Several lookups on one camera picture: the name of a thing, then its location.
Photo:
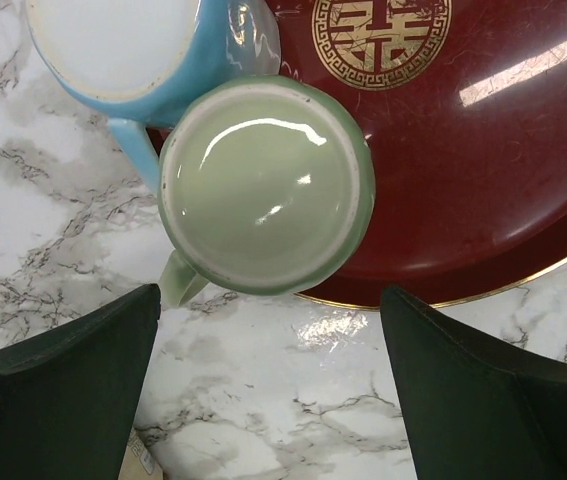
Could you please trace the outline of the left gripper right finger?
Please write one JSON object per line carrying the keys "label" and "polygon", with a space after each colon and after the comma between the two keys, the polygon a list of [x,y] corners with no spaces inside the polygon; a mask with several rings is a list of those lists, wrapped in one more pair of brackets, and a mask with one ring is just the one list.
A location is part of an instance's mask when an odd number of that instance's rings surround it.
{"label": "left gripper right finger", "polygon": [[398,287],[380,316],[420,479],[567,479],[567,363]]}

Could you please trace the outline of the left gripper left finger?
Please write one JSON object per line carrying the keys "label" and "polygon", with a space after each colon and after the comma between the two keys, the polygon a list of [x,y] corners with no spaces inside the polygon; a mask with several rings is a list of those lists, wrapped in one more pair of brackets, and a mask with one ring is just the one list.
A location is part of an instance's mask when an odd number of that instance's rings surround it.
{"label": "left gripper left finger", "polygon": [[0,349],[0,479],[118,477],[160,313],[147,284]]}

